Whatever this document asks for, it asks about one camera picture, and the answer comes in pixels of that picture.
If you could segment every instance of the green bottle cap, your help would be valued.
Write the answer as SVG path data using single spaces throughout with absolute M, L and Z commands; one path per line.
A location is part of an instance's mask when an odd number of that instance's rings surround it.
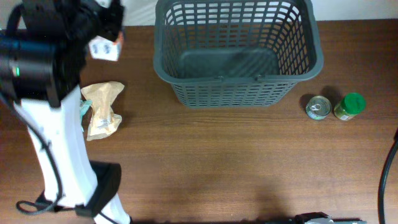
M 365 110 L 366 100 L 359 93 L 350 93 L 344 97 L 341 106 L 347 113 L 357 115 Z

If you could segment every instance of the basket rim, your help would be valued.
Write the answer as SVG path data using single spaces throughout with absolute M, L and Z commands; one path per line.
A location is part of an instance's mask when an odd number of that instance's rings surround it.
M 315 78 L 322 70 L 323 64 L 325 63 L 323 52 L 320 43 L 320 36 L 318 25 L 315 20 L 313 13 L 313 6 L 311 0 L 296 0 L 302 1 L 307 9 L 309 25 L 311 28 L 313 48 L 315 49 L 316 62 L 312 69 L 307 73 L 301 75 L 266 75 L 264 77 L 252 77 L 252 78 L 215 78 L 215 77 L 205 77 L 205 78 L 174 78 L 166 73 L 162 68 L 161 51 L 162 51 L 162 31 L 163 31 L 163 9 L 164 6 L 173 2 L 184 2 L 184 0 L 158 0 L 156 4 L 156 22 L 155 22 L 155 55 L 154 55 L 154 70 L 158 76 L 163 79 L 163 81 L 173 84 L 204 84 L 204 83 L 247 83 L 247 82 L 302 82 Z M 214 2 L 214 0 L 200 0 L 200 2 Z

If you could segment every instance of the brown wooden surface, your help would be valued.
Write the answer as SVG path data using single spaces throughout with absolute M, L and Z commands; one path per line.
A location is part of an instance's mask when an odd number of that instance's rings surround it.
M 154 28 L 127 29 L 119 63 L 90 60 L 82 86 L 120 81 L 123 117 L 111 137 L 86 144 L 90 159 L 119 162 L 119 190 L 135 220 L 231 221 L 323 211 L 377 223 L 377 187 L 398 127 L 398 21 L 319 22 L 325 66 L 269 108 L 190 110 L 154 72 Z M 307 117 L 312 94 L 362 93 L 352 121 Z M 44 183 L 26 128 L 0 107 L 2 223 L 93 223 L 72 213 L 27 217 Z M 85 118 L 87 127 L 89 116 Z M 398 159 L 386 192 L 398 223 Z

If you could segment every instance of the small jar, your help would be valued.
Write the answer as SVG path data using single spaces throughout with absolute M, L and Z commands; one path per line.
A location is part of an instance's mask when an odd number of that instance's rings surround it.
M 350 93 L 341 100 L 334 109 L 335 116 L 343 121 L 349 121 L 365 110 L 366 101 L 359 93 Z

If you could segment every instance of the gray basket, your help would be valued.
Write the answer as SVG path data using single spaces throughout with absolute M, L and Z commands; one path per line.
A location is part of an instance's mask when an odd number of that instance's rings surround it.
M 190 108 L 269 106 L 321 71 L 310 0 L 159 0 L 154 68 Z

